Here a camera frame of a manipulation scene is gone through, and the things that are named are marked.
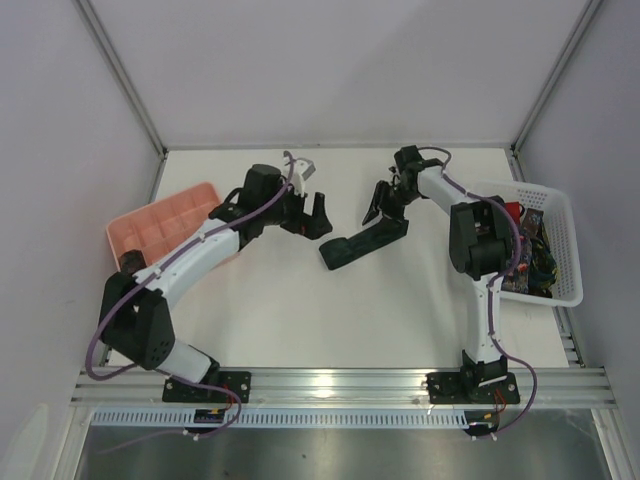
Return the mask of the dark green tie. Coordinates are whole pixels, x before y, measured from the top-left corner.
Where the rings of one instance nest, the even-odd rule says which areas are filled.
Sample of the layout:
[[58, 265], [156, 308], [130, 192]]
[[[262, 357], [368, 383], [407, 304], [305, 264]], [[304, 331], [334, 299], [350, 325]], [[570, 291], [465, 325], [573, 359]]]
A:
[[327, 269], [334, 271], [405, 237], [408, 227], [406, 219], [383, 217], [349, 238], [339, 237], [323, 243], [319, 252]]

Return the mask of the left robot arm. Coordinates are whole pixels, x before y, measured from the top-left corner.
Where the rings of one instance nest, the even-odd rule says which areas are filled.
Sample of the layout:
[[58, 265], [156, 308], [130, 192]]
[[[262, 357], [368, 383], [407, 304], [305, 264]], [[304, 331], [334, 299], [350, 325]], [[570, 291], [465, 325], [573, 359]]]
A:
[[133, 367], [201, 383], [219, 365], [177, 339], [172, 308], [206, 274], [238, 254], [268, 226], [310, 240], [330, 233], [324, 194], [315, 193], [312, 210], [305, 210], [305, 186], [314, 172], [314, 163], [305, 158], [287, 157], [282, 169], [252, 165], [243, 185], [176, 248], [133, 275], [117, 272], [106, 281], [93, 340], [127, 358]]

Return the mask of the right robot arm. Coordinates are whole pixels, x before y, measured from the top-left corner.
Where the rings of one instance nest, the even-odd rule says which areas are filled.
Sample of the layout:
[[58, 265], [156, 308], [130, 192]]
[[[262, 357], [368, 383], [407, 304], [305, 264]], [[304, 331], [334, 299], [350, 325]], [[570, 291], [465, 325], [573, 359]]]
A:
[[486, 399], [505, 385], [507, 355], [499, 341], [499, 293], [502, 281], [520, 257], [518, 228], [497, 197], [482, 197], [454, 181], [447, 173], [452, 154], [426, 159], [415, 145], [394, 154], [392, 179], [376, 184], [363, 223], [365, 253], [406, 236], [405, 208], [418, 199], [433, 201], [449, 216], [449, 258], [468, 281], [468, 343], [453, 392], [471, 401]]

